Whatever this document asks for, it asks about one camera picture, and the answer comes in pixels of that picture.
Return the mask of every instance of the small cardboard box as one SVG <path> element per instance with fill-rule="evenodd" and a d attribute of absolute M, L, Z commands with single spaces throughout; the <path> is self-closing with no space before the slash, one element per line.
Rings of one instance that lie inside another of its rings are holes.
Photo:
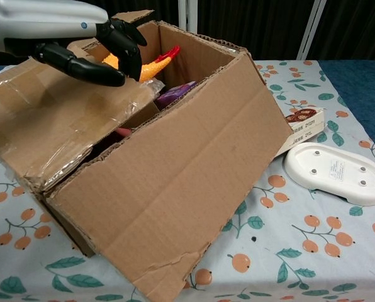
<path fill-rule="evenodd" d="M 132 21 L 141 15 L 120 18 Z M 160 75 L 167 87 L 190 81 L 198 85 L 74 171 L 73 165 L 63 169 L 69 154 L 82 157 L 97 144 L 97 136 L 105 137 L 119 124 L 101 127 L 106 120 L 96 115 L 122 113 L 125 109 L 114 105 L 119 99 L 132 103 L 146 99 L 148 91 L 134 80 L 119 88 L 92 86 L 27 62 L 0 77 L 0 158 L 83 250 L 104 255 L 151 301 L 168 302 L 292 129 L 245 49 L 225 47 L 164 22 L 151 21 L 139 29 L 148 41 L 141 48 L 144 63 L 181 46 Z M 108 55 L 94 40 L 74 47 L 97 60 Z M 72 81 L 72 90 L 58 91 L 48 81 L 53 75 Z M 111 98 L 101 97 L 102 89 Z M 43 115 L 21 114 L 19 108 L 28 103 Z M 69 107 L 84 103 L 89 111 L 76 119 L 73 137 L 57 124 L 69 123 Z M 77 131 L 90 119 L 95 127 Z M 34 129 L 37 125 L 44 128 Z"/>
<path fill-rule="evenodd" d="M 325 127 L 323 108 L 304 108 L 293 115 L 287 116 L 286 120 L 294 133 L 287 138 L 276 156 L 283 154 L 305 140 L 309 140 L 323 131 Z"/>

